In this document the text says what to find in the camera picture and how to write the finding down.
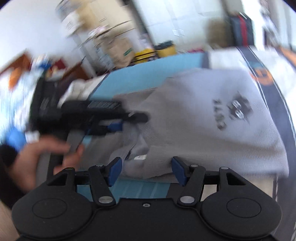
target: sleeve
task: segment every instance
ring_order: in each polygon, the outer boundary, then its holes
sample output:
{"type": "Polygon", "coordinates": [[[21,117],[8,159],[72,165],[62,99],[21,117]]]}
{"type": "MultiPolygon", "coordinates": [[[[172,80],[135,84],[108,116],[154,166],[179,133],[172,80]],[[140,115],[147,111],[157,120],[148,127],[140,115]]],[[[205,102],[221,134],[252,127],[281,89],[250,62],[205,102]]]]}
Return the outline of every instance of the sleeve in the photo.
{"type": "Polygon", "coordinates": [[[6,172],[6,169],[13,164],[16,156],[17,152],[14,148],[7,145],[0,146],[0,200],[10,209],[18,199],[24,196],[24,193],[6,172]]]}

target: human hand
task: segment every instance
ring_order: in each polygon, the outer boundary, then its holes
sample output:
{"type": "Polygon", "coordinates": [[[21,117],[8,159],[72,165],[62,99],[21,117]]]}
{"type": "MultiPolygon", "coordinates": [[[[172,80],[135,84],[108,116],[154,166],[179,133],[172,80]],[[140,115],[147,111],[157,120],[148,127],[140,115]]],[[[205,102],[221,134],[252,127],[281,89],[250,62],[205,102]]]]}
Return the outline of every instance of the human hand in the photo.
{"type": "MultiPolygon", "coordinates": [[[[23,192],[29,192],[36,187],[36,171],[40,155],[46,152],[62,155],[69,149],[69,144],[53,136],[41,137],[39,142],[24,147],[9,167],[8,174],[23,192]]],[[[80,145],[75,153],[65,156],[63,164],[54,168],[54,174],[66,167],[74,167],[77,170],[83,151],[84,146],[80,145]]]]}

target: black circular pad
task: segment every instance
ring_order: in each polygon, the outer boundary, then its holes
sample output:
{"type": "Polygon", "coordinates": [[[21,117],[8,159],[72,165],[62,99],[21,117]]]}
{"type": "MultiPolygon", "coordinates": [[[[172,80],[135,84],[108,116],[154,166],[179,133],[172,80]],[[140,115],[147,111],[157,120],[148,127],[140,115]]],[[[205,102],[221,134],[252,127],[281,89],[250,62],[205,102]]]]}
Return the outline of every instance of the black circular pad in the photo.
{"type": "Polygon", "coordinates": [[[67,204],[57,198],[41,200],[33,206],[33,213],[44,219],[56,218],[67,210],[67,204]]]}
{"type": "Polygon", "coordinates": [[[269,235],[281,221],[280,207],[261,190],[239,192],[239,188],[232,186],[208,196],[201,208],[204,220],[231,238],[259,239],[269,235]]]}
{"type": "Polygon", "coordinates": [[[35,189],[12,208],[17,230],[33,239],[55,240],[82,228],[92,215],[84,196],[64,187],[35,189]]]}
{"type": "Polygon", "coordinates": [[[252,218],[261,212],[261,206],[249,198],[235,198],[227,203],[227,210],[239,218],[252,218]]]}

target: orange logo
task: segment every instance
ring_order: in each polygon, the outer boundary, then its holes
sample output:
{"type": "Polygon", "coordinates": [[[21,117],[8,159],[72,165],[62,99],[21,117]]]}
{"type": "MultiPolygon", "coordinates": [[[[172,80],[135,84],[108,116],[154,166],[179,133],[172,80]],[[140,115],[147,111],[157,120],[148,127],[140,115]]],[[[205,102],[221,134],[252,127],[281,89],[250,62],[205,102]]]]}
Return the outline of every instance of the orange logo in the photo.
{"type": "Polygon", "coordinates": [[[274,79],[271,75],[271,73],[267,69],[259,69],[255,68],[257,76],[254,76],[252,72],[250,72],[251,77],[258,81],[262,85],[273,85],[274,79]]]}

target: black bag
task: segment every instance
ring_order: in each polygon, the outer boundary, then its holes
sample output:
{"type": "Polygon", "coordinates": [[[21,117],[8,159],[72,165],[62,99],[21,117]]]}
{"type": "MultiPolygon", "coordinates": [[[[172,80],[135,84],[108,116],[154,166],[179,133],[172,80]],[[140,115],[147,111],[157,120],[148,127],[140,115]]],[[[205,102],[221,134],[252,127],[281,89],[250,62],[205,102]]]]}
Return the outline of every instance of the black bag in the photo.
{"type": "Polygon", "coordinates": [[[245,14],[230,16],[235,46],[254,45],[252,20],[245,14]]]}

